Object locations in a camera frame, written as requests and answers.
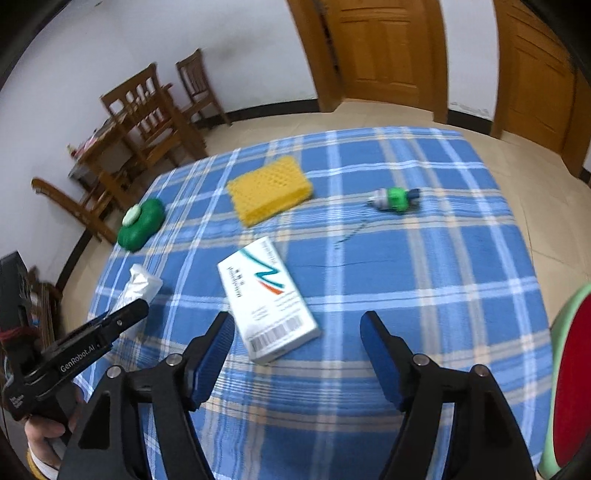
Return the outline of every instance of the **barcode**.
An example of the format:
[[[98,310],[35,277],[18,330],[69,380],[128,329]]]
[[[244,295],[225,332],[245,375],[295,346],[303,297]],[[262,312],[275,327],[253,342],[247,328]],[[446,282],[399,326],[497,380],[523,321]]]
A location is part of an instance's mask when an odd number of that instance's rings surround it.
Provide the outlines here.
[[[302,321],[299,316],[288,318],[286,321],[275,325],[271,330],[266,331],[251,339],[252,349],[256,352],[263,350],[273,342],[289,335],[294,330],[302,326]]]

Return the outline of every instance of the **bottle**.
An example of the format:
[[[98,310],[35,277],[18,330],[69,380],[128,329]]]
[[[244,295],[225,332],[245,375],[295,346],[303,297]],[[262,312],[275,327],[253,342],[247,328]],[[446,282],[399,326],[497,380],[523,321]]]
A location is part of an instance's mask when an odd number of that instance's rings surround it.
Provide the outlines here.
[[[378,189],[368,198],[368,205],[378,210],[396,210],[406,212],[410,206],[418,204],[421,190],[404,190],[398,187]]]

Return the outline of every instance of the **door panel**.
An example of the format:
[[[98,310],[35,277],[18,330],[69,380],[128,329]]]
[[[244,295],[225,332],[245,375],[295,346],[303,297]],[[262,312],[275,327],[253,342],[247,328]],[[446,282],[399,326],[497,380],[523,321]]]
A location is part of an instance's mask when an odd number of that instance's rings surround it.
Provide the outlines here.
[[[512,49],[505,129],[560,153],[574,101],[570,56],[554,33],[520,1],[506,0],[505,10]]]
[[[431,109],[433,69],[422,0],[326,0],[345,94]]]

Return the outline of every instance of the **plastic bag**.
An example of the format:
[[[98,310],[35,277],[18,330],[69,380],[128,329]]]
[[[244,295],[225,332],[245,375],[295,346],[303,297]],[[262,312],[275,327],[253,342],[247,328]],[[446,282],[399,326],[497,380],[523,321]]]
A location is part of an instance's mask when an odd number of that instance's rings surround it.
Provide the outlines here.
[[[125,285],[123,292],[115,302],[110,313],[125,307],[137,299],[144,299],[150,304],[160,288],[162,288],[162,280],[152,275],[140,264],[136,263],[132,265],[129,273],[131,274],[131,278]],[[145,319],[128,328],[125,334],[129,337],[136,336],[140,330],[143,330],[144,325]]]

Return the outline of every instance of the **chair backrest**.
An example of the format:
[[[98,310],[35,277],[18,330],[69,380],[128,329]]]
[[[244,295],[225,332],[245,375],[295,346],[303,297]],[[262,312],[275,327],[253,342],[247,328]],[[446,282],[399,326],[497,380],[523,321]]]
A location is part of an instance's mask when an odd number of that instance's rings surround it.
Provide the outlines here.
[[[156,64],[151,63],[100,99],[125,134],[137,129],[143,142],[149,144],[171,125],[164,95],[156,75]]]
[[[108,195],[101,195],[101,198],[97,200],[97,203],[88,209],[87,202],[83,202],[84,205],[75,202],[60,189],[54,187],[51,183],[48,183],[43,179],[33,178],[31,180],[31,187],[36,193],[42,193],[56,202],[66,212],[90,229],[94,235],[100,235],[112,244],[115,244],[117,241],[117,235],[115,235],[114,231],[111,230],[111,228],[109,228],[99,217],[110,202],[111,197]]]
[[[202,93],[211,91],[203,67],[203,55],[200,48],[186,59],[178,61],[177,70],[190,98],[193,99]]]

